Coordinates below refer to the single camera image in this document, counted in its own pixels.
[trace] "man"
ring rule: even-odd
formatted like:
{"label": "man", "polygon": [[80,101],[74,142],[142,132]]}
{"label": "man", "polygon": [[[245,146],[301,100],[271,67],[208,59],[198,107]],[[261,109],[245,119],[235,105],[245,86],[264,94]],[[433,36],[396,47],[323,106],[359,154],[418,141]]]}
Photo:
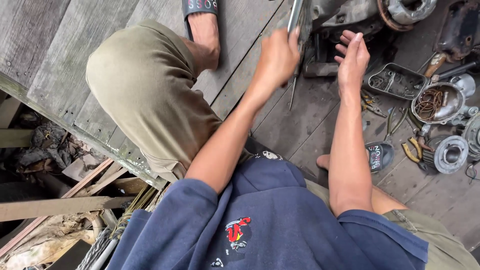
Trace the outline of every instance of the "man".
{"label": "man", "polygon": [[278,29],[241,102],[222,123],[191,91],[218,64],[216,15],[186,15],[194,42],[154,21],[120,30],[92,54],[87,81],[151,168],[175,182],[154,213],[137,211],[109,269],[479,269],[438,222],[372,186],[360,85],[369,54],[345,31],[336,57],[340,109],[329,190],[282,160],[250,158],[248,131],[299,62],[299,31]]}

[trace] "black slide sandal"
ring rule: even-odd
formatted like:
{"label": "black slide sandal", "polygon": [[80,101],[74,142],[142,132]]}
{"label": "black slide sandal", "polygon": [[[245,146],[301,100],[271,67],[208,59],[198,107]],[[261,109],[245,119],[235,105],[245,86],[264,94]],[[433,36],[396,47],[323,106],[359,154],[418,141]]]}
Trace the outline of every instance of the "black slide sandal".
{"label": "black slide sandal", "polygon": [[388,167],[395,155],[393,145],[388,142],[373,142],[365,144],[368,151],[368,162],[370,165],[370,172],[379,172]]}
{"label": "black slide sandal", "polygon": [[185,29],[187,29],[187,37],[193,41],[192,29],[188,22],[188,15],[197,12],[213,13],[218,17],[218,0],[182,0],[183,20],[185,21]]}

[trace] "copper wire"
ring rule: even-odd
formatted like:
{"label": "copper wire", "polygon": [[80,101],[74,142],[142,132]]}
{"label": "copper wire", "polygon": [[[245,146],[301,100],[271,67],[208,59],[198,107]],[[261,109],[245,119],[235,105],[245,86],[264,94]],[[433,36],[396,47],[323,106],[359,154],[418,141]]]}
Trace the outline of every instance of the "copper wire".
{"label": "copper wire", "polygon": [[443,92],[440,90],[429,89],[417,98],[415,112],[418,114],[420,120],[431,120],[435,117],[435,114],[442,105],[442,95]]}

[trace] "right hand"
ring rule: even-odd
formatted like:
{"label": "right hand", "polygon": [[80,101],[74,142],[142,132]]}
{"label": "right hand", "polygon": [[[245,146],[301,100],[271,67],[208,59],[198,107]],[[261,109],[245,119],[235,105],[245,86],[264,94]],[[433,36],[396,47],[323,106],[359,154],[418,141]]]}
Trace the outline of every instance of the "right hand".
{"label": "right hand", "polygon": [[345,95],[359,96],[370,54],[362,33],[355,34],[352,31],[345,30],[340,40],[348,46],[348,48],[341,44],[335,46],[339,52],[345,55],[344,58],[335,56],[335,60],[340,64],[338,68],[340,97]]}
{"label": "right hand", "polygon": [[300,61],[299,33],[297,27],[288,36],[287,28],[281,28],[262,40],[262,53],[244,99],[263,106],[273,92],[292,77]]}

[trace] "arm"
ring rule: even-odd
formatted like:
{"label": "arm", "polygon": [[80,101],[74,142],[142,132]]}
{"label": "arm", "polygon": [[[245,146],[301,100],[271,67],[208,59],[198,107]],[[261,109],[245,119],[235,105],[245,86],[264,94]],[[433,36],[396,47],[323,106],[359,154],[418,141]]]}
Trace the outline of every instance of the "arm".
{"label": "arm", "polygon": [[227,186],[256,115],[275,89],[293,75],[300,59],[298,35],[299,29],[288,37],[283,28],[262,40],[260,60],[240,104],[200,149],[185,178],[203,181],[218,194]]}
{"label": "arm", "polygon": [[362,135],[360,87],[370,55],[361,33],[344,31],[337,50],[340,110],[330,153],[328,184],[335,216],[351,209],[373,212],[372,177]]}

